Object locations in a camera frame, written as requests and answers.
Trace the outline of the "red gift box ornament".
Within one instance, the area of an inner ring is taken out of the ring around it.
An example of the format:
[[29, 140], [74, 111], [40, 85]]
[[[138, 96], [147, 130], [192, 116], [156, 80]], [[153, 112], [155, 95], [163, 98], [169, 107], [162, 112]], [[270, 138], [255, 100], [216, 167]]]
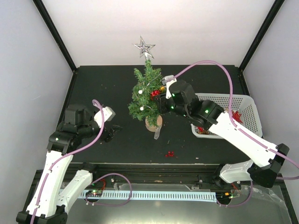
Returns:
[[150, 94], [150, 98], [151, 100], [154, 100], [154, 98], [156, 96], [158, 96], [160, 94], [160, 90], [154, 90], [151, 94]]

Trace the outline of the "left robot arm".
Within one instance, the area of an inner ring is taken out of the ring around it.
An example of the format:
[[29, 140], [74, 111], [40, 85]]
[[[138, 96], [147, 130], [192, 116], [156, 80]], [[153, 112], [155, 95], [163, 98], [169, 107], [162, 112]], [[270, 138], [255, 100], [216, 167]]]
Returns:
[[96, 165], [83, 163], [73, 179], [61, 190], [67, 168], [74, 154], [88, 149], [97, 141], [109, 142], [119, 126], [105, 127], [113, 119], [112, 108], [102, 107], [97, 100], [92, 112], [83, 105], [69, 105], [64, 118], [49, 137], [46, 162], [31, 202], [17, 214], [19, 224], [65, 224], [68, 214], [81, 192], [100, 182]]

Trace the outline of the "silver glitter star topper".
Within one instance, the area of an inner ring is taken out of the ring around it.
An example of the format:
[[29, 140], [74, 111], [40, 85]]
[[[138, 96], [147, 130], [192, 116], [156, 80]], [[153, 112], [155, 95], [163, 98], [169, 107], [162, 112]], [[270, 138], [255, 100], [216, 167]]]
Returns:
[[147, 44], [142, 36], [140, 36], [139, 43], [134, 43], [135, 46], [140, 51], [140, 58], [145, 57], [145, 60], [149, 60], [150, 57], [154, 59], [151, 50], [156, 46], [155, 44]]

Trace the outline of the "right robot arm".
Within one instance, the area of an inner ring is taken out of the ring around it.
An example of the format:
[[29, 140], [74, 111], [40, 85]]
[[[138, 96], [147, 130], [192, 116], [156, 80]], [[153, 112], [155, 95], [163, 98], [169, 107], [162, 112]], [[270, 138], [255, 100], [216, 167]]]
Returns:
[[238, 148], [248, 161], [225, 164], [218, 168], [212, 181], [218, 188], [237, 181], [254, 181], [271, 188], [289, 152], [285, 144], [275, 145], [257, 136], [231, 114], [211, 100], [201, 100], [185, 81], [170, 81], [166, 92], [151, 95], [161, 114], [174, 112], [188, 119], [194, 126], [210, 131]]

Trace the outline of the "clear battery box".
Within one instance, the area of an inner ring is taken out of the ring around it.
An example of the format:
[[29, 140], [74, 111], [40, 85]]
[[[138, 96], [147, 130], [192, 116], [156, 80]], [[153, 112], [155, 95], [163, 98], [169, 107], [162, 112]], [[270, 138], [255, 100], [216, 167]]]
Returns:
[[157, 140], [159, 138], [160, 132], [161, 132], [161, 128], [162, 128], [162, 125], [156, 127], [155, 134], [154, 134], [154, 139], [155, 140]]

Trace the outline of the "red berry sprig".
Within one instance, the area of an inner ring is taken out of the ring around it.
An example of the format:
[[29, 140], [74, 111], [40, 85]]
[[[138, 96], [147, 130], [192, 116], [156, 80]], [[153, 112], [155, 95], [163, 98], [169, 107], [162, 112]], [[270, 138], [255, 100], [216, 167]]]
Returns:
[[165, 155], [165, 157], [174, 157], [174, 156], [175, 156], [175, 154], [174, 154], [173, 151], [169, 151], [169, 152]]

